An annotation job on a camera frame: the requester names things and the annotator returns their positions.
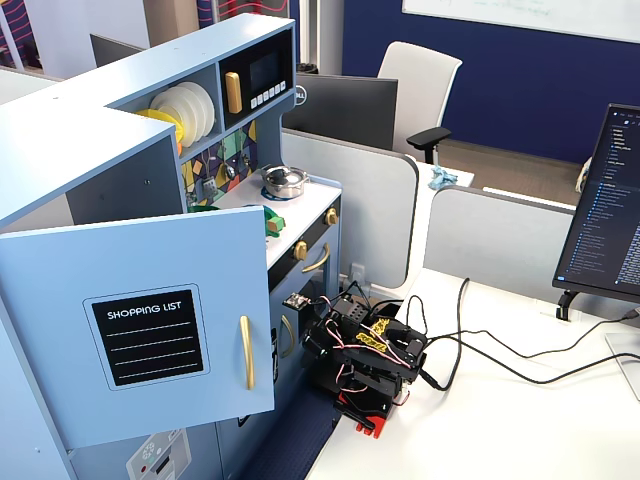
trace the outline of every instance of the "white desk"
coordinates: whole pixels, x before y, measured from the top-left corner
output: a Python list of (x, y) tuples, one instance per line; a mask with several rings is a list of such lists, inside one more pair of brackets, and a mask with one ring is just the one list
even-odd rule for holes
[(522, 195), (521, 193), (508, 192), (506, 190), (498, 190), (497, 188), (484, 187), (482, 191), (487, 193), (495, 193), (497, 195), (504, 195), (505, 197), (518, 198), (520, 200), (528, 200), (530, 202), (538, 202), (544, 205), (551, 205), (552, 207), (566, 208), (567, 210), (575, 210), (575, 205), (569, 205), (568, 203), (554, 202), (551, 200), (545, 200), (544, 198), (530, 197), (529, 195)]
[[(427, 247), (427, 231), (429, 229), (429, 217), (431, 215), (431, 202), (436, 195), (435, 190), (429, 188), (429, 183), (433, 180), (433, 165), (422, 162), (416, 162), (418, 167), (418, 198), (416, 200), (415, 219), (413, 222), (413, 233), (411, 235), (411, 249), (409, 251), (409, 270), (407, 279), (397, 288), (386, 288), (380, 285), (371, 285), (371, 296), (373, 297), (389, 297), (404, 298), (407, 296), (411, 285), (422, 270), (424, 264), (424, 253)], [(448, 173), (458, 176), (457, 185), (461, 187), (471, 186), (473, 182), (473, 173), (445, 169)]]
[[(425, 301), (429, 336), (456, 330), (461, 279), (423, 270), (410, 294)], [(423, 329), (418, 302), (410, 323)], [(404, 319), (405, 310), (398, 318)], [(462, 302), (462, 328), (487, 328), (522, 353), (565, 347), (599, 319), (581, 315), (561, 324), (540, 314), (536, 300), (471, 283)], [(536, 379), (611, 354), (599, 327), (574, 350), (522, 360), (486, 336), (465, 340)], [(456, 343), (429, 348), (426, 370), (446, 383)], [(468, 349), (451, 390), (437, 392), (418, 378), (411, 397), (392, 411), (378, 440), (342, 418), (307, 477), (371, 479), (637, 479), (640, 478), (640, 404), (615, 361), (556, 384), (528, 384)]]

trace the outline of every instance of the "office chair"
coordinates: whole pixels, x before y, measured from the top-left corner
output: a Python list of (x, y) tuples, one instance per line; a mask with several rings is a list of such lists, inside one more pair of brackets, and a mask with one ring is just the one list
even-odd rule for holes
[(398, 80), (393, 150), (438, 164), (437, 145), (451, 135), (442, 128), (449, 93), (462, 61), (409, 43), (393, 42), (382, 60), (378, 78)]

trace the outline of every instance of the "shopping list sign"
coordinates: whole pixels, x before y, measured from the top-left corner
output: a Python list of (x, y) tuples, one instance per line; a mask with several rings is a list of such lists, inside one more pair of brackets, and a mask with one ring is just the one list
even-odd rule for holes
[(148, 292), (84, 302), (103, 368), (114, 388), (205, 370), (197, 287)]

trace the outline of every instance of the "metal bracket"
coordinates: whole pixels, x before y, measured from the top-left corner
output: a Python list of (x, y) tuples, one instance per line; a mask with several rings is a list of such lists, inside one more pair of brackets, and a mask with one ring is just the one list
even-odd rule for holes
[(556, 308), (556, 318), (558, 320), (569, 321), (569, 306), (573, 299), (578, 296), (580, 292), (574, 292), (572, 290), (565, 290), (560, 300), (558, 300), (558, 308)]

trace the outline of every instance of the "sticker label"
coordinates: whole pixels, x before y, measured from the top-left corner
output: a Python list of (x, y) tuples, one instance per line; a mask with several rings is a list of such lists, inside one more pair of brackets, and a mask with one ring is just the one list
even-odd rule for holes
[(116, 386), (204, 370), (191, 290), (95, 302), (91, 309)]

